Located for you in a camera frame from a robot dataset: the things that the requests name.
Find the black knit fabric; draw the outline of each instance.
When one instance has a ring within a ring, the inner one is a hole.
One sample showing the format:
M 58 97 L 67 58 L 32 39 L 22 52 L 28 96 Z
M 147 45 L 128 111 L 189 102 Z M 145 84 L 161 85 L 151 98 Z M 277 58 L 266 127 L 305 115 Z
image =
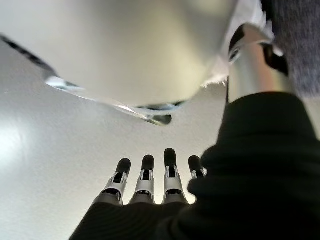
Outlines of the black knit fabric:
M 116 206 L 95 203 L 90 207 L 71 240 L 148 240 L 158 223 L 176 215 L 183 203 L 152 205 L 135 203 Z
M 162 224 L 159 239 L 320 239 L 320 143 L 302 102 L 285 93 L 225 108 L 197 203 Z

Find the robotic hand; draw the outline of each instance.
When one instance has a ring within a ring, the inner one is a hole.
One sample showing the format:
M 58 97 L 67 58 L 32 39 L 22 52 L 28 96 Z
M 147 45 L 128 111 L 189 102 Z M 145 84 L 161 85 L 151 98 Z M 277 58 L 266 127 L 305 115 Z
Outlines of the robotic hand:
M 191 156 L 188 164 L 193 179 L 203 178 L 205 176 L 198 156 Z M 137 180 L 136 188 L 129 204 L 156 204 L 154 198 L 154 165 L 155 159 L 153 156 L 146 155 L 143 158 L 140 176 Z M 172 148 L 168 148 L 164 151 L 164 167 L 164 196 L 162 204 L 174 202 L 188 204 L 178 172 L 176 152 Z M 117 206 L 123 205 L 123 196 L 126 189 L 130 168 L 130 160 L 127 158 L 121 159 L 117 165 L 113 177 L 110 178 L 106 187 L 93 201 L 93 204 L 109 203 Z

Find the black fingertip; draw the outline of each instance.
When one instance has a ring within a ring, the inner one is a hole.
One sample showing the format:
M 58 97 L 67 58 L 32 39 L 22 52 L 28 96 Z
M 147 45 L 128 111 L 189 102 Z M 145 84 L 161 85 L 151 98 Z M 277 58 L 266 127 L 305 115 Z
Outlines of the black fingertip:
M 121 174 L 126 173 L 127 175 L 129 175 L 130 168 L 131 168 L 131 161 L 128 158 L 123 158 L 119 161 L 116 167 L 116 172 Z
M 151 155 L 144 156 L 142 160 L 141 170 L 153 171 L 155 167 L 155 159 Z
M 229 45 L 229 52 L 233 49 L 233 47 L 238 43 L 241 39 L 245 37 L 244 33 L 244 24 L 241 25 L 233 34 Z
M 170 168 L 177 165 L 176 152 L 172 148 L 167 148 L 164 151 L 164 165 Z
M 203 169 L 200 163 L 200 158 L 198 156 L 194 155 L 189 157 L 188 163 L 191 173 L 193 172 L 193 170 L 200 171 Z

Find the gray carpet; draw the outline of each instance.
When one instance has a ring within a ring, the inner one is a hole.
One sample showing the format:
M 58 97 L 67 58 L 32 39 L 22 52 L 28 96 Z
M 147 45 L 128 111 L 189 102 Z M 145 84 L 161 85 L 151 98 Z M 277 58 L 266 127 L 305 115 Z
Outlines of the gray carpet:
M 276 43 L 287 56 L 290 78 L 298 93 L 320 96 L 320 0 L 267 2 L 272 8 Z

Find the silver metal cylinder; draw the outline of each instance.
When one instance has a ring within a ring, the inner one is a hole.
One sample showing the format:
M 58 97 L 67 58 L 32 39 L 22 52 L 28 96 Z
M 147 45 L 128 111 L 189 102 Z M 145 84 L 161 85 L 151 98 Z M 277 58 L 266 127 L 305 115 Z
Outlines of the silver metal cylinder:
M 229 51 L 229 103 L 258 93 L 295 93 L 288 78 L 286 60 L 269 37 L 258 28 L 245 24 L 237 30 L 232 40 Z

